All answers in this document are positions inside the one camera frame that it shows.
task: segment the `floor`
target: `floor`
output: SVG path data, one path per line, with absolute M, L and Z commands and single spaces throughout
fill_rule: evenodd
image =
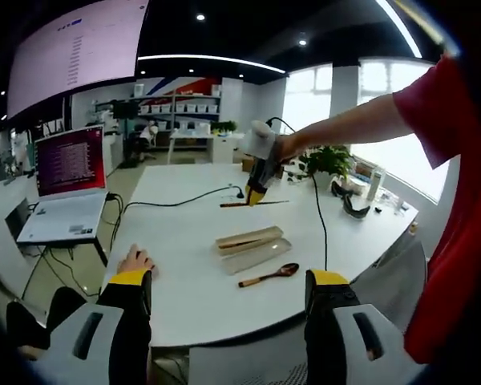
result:
M 112 193 L 118 193 L 123 197 L 125 204 L 130 200 L 137 182 L 141 177 L 144 167 L 157 164 L 166 164 L 167 154 L 156 153 L 156 159 L 146 159 L 138 168 L 117 169 L 107 178 L 107 187 Z M 175 152 L 172 156 L 174 164 L 206 163 L 206 152 Z M 98 238 L 105 252 L 108 253 L 113 224 L 117 218 L 117 206 L 114 202 L 107 203 L 103 211 L 102 220 L 98 229 Z M 71 276 L 70 270 L 55 260 L 71 266 L 80 289 Z M 61 286 L 69 286 L 88 297 L 93 302 L 102 285 L 105 267 L 100 261 L 94 246 L 79 245 L 71 252 L 67 249 L 54 249 L 53 256 L 47 253 L 38 262 L 30 282 L 26 288 L 24 302 L 29 309 L 42 318 L 50 306 L 54 292 Z M 0 297 L 0 317 L 4 319 L 7 300 Z M 158 384 L 182 383 L 174 379 L 181 378 L 181 371 L 187 376 L 188 361 L 186 352 L 157 352 L 154 351 L 156 374 Z

